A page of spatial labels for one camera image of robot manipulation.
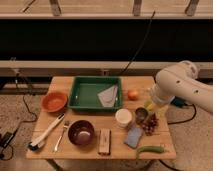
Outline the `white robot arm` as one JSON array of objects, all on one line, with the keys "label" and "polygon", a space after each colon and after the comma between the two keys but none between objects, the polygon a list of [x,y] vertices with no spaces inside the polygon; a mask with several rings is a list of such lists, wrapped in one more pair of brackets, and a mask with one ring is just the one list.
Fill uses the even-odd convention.
[{"label": "white robot arm", "polygon": [[198,73],[198,67],[191,61],[181,61],[160,70],[150,89],[152,103],[163,107],[179,97],[213,115],[213,86],[197,81]]}]

